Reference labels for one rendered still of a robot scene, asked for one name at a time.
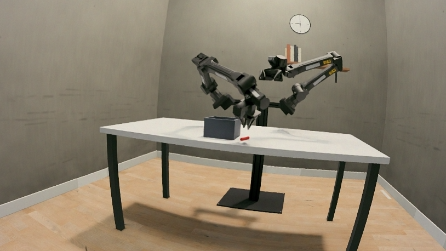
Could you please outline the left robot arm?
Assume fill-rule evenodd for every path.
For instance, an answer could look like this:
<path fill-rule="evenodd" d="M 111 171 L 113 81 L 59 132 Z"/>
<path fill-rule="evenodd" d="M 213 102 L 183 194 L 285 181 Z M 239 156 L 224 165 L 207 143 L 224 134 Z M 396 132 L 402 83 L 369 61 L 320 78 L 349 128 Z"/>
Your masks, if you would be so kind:
<path fill-rule="evenodd" d="M 287 58 L 285 56 L 269 56 L 268 62 L 270 67 L 268 69 L 280 69 L 284 77 L 292 78 L 302 72 L 315 69 L 324 65 L 330 64 L 328 67 L 317 73 L 315 76 L 292 86 L 293 95 L 283 98 L 282 101 L 288 107 L 288 109 L 294 113 L 296 105 L 306 98 L 309 91 L 318 85 L 320 82 L 331 76 L 332 74 L 342 71 L 342 57 L 335 51 L 328 52 L 325 56 L 321 56 L 312 60 L 304 61 L 298 64 L 287 65 Z"/>

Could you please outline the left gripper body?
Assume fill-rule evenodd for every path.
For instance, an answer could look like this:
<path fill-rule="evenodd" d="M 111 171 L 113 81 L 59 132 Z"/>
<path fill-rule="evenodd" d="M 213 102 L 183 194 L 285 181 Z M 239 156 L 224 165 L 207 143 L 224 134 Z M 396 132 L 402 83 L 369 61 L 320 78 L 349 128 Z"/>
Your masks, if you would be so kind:
<path fill-rule="evenodd" d="M 266 81 L 272 81 L 279 69 L 264 69 L 264 78 Z M 281 71 L 281 70 L 279 70 Z M 271 75 L 270 75 L 271 74 Z"/>

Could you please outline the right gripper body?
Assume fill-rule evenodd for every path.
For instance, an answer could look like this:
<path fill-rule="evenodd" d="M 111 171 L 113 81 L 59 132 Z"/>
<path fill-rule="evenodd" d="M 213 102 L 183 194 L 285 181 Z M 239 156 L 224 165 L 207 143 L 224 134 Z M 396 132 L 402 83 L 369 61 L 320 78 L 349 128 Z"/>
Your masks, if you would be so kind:
<path fill-rule="evenodd" d="M 261 115 L 261 112 L 258 111 L 258 110 L 255 110 L 255 113 L 253 115 L 245 114 L 243 117 L 248 119 L 248 120 L 252 120 L 252 119 L 255 119 L 257 116 L 260 116 L 260 115 Z"/>

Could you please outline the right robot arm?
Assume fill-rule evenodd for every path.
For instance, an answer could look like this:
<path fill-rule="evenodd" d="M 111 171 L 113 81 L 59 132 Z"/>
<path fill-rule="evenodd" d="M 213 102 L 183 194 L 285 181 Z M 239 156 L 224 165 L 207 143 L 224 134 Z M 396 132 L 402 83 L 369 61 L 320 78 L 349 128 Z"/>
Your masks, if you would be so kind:
<path fill-rule="evenodd" d="M 208 57 L 203 53 L 194 57 L 192 62 L 197 66 L 197 70 L 202 79 L 202 85 L 200 86 L 201 90 L 207 95 L 210 93 L 212 101 L 215 102 L 212 104 L 213 107 L 225 97 L 227 93 L 223 94 L 217 90 L 218 84 L 213 77 L 210 77 L 209 73 L 213 73 L 230 82 L 238 89 L 240 94 L 245 96 L 239 104 L 233 106 L 233 114 L 235 118 L 242 119 L 245 114 L 253 115 L 256 106 L 262 110 L 269 106 L 269 98 L 256 88 L 257 81 L 253 75 L 230 70 L 227 67 L 219 65 L 219 62 L 215 57 Z M 248 102 L 245 102 L 244 100 Z M 252 102 L 253 104 L 250 104 L 249 102 Z"/>

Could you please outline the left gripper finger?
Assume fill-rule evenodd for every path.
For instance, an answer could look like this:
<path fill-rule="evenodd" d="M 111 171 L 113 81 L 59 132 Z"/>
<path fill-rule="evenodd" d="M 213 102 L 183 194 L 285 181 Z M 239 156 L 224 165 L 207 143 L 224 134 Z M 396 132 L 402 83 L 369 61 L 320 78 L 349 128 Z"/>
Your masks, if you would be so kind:
<path fill-rule="evenodd" d="M 277 76 L 278 76 L 278 79 L 276 79 Z M 279 71 L 279 70 L 278 70 L 278 72 L 276 73 L 276 75 L 275 75 L 275 77 L 274 77 L 274 81 L 279 81 L 279 82 L 282 82 L 282 81 L 283 81 L 283 78 L 282 78 L 282 71 Z"/>
<path fill-rule="evenodd" d="M 265 80 L 263 70 L 260 70 L 259 80 L 261 80 L 261 81 Z"/>

